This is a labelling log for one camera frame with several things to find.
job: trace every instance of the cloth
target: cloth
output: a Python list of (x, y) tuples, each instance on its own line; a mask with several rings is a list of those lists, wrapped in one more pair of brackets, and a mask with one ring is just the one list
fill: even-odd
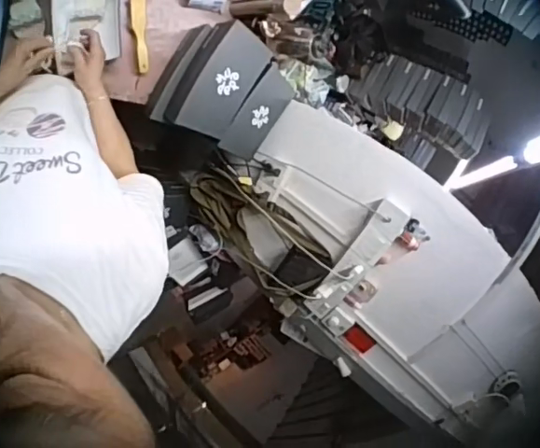
[(162, 291), (162, 214), (155, 178), (104, 164), (73, 82), (31, 77), (0, 104), (0, 274), (65, 306), (106, 360)]

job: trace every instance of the paper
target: paper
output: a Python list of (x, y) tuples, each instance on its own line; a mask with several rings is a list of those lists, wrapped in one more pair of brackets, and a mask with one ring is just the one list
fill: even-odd
[(207, 270), (207, 263), (189, 238), (168, 251), (168, 275), (181, 287)]

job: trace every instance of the workbench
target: workbench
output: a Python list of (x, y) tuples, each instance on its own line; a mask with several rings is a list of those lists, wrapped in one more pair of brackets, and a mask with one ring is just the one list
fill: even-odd
[(111, 98), (130, 103), (146, 103), (187, 30), (229, 19), (228, 15), (182, 7), (179, 0), (147, 0), (145, 39), (149, 52), (149, 72), (140, 76), (129, 20), (130, 0), (119, 2), (121, 56), (104, 69), (104, 85)]

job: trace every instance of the woman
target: woman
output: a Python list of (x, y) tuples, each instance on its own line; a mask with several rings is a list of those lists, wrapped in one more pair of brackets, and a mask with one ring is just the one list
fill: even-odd
[(153, 444), (105, 362), (168, 272), (162, 189), (139, 174), (102, 83), (104, 50), (69, 48), (75, 82), (30, 77), (52, 44), (0, 67), (0, 430), (14, 446)]

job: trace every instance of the black box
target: black box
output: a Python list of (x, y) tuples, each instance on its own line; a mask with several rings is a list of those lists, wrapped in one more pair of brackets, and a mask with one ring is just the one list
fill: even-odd
[(244, 101), (218, 146), (251, 160), (294, 96), (290, 84), (272, 65)]
[(210, 25), (203, 25), (188, 30), (185, 37), (183, 37), (176, 49), (176, 53), (164, 68), (156, 87), (154, 87), (147, 99), (145, 111), (150, 119), (160, 123), (166, 122), (164, 111), (173, 98), (176, 87), (178, 87), (183, 75), (187, 72), (201, 45), (211, 32), (212, 27)]
[(182, 76), (164, 118), (221, 139), (271, 57), (241, 22), (217, 25)]

